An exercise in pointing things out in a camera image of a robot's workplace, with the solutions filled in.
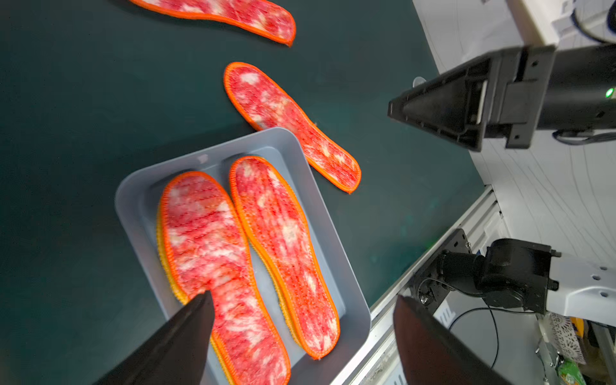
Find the blue plastic storage tray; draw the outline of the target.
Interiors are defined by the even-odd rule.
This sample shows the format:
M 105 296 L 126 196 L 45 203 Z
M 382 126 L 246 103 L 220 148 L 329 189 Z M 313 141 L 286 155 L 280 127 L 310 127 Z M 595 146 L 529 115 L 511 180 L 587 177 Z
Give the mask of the blue plastic storage tray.
M 293 133 L 285 128 L 271 128 L 135 171 L 123 179 L 116 191 L 117 215 L 165 317 L 171 319 L 183 305 L 173 293 L 160 260 L 157 224 L 165 188 L 182 174 L 205 174 L 216 181 L 218 188 L 224 189 L 225 197 L 230 197 L 231 168 L 236 160 L 249 156 L 260 157 L 275 168 L 305 213 L 311 245 L 341 327 L 333 350 L 316 360 L 295 343 L 279 307 L 272 278 L 248 240 L 234 234 L 237 242 L 234 251 L 223 251 L 217 258 L 229 259 L 248 274 L 256 287 L 262 306 L 287 350 L 289 382 L 342 384 L 351 372 L 353 359 L 367 341 L 371 316 L 311 167 Z

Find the red insole under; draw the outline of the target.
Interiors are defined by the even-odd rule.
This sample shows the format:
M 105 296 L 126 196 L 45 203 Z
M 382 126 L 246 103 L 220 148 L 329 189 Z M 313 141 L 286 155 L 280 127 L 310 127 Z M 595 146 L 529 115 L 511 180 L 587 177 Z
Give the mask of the red insole under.
M 256 130 L 285 128 L 298 139 L 308 163 L 346 193 L 358 189 L 357 160 L 322 132 L 299 105 L 266 73 L 251 64 L 227 65 L 224 88 L 232 105 Z

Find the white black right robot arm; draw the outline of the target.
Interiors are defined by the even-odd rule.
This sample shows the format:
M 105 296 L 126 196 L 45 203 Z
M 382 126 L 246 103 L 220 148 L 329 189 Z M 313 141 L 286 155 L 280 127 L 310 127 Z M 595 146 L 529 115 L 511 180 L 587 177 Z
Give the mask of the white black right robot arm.
M 475 152 L 511 236 L 444 246 L 420 269 L 488 306 L 615 324 L 615 47 L 490 51 L 388 104 L 388 116 Z

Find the red insole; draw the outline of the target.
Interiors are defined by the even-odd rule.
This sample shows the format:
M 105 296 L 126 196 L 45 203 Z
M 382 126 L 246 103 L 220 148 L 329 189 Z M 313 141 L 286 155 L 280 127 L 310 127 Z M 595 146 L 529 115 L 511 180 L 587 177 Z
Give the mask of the red insole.
M 177 19 L 222 22 L 288 47 L 293 45 L 297 33 L 292 14 L 270 1 L 133 0 L 133 3 Z
M 227 192 L 206 173 L 182 173 L 166 185 L 158 208 L 179 286 L 192 299 L 212 295 L 211 335 L 235 384 L 289 383 L 290 359 L 259 293 L 249 243 Z
M 266 251 L 288 290 L 303 350 L 324 358 L 338 343 L 340 320 L 295 192 L 274 165 L 255 156 L 234 162 L 229 187 L 248 239 Z

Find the red insole top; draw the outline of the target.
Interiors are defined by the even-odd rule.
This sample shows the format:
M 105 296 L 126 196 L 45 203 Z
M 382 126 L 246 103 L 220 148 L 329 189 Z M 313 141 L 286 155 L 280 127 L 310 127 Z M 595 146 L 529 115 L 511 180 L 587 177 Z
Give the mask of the red insole top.
M 288 47 L 293 45 L 297 33 L 292 14 L 270 1 L 133 0 L 133 3 L 177 19 L 222 22 Z

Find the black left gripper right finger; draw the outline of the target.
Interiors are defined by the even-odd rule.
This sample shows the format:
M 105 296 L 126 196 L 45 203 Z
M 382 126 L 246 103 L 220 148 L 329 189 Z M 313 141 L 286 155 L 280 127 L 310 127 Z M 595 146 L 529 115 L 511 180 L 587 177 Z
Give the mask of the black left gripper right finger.
M 414 298 L 399 295 L 393 326 L 409 384 L 507 384 Z

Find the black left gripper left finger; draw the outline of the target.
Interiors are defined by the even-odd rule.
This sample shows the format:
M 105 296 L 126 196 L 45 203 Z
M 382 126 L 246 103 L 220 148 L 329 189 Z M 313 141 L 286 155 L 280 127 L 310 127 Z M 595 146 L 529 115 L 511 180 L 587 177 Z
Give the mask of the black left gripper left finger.
M 214 324 L 210 292 L 198 294 L 98 384 L 199 384 Z

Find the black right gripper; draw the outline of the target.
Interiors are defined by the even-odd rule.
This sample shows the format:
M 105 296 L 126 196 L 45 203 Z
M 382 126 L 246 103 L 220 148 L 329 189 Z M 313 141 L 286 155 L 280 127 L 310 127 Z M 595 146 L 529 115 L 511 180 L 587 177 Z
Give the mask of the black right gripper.
M 528 149 L 555 57 L 553 46 L 491 51 L 392 99 L 388 116 L 472 152 L 485 138 Z

